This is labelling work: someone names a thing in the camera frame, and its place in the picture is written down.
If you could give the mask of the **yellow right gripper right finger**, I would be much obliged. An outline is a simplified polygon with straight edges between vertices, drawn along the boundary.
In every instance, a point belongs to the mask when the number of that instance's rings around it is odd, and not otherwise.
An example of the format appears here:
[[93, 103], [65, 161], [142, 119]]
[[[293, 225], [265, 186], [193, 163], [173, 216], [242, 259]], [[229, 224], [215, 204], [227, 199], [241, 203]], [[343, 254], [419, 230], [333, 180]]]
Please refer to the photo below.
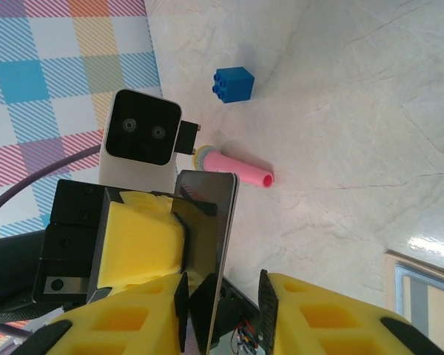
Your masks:
[[267, 354], [442, 354], [408, 320], [285, 274], [261, 270], [260, 332]]

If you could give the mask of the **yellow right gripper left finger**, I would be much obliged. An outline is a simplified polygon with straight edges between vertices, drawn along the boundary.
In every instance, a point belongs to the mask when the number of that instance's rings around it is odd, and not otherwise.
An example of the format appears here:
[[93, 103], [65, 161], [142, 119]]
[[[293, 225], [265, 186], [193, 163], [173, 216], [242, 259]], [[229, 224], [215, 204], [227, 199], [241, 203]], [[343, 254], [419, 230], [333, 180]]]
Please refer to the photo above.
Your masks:
[[186, 274], [134, 285], [68, 311], [20, 345], [17, 354], [182, 354]]

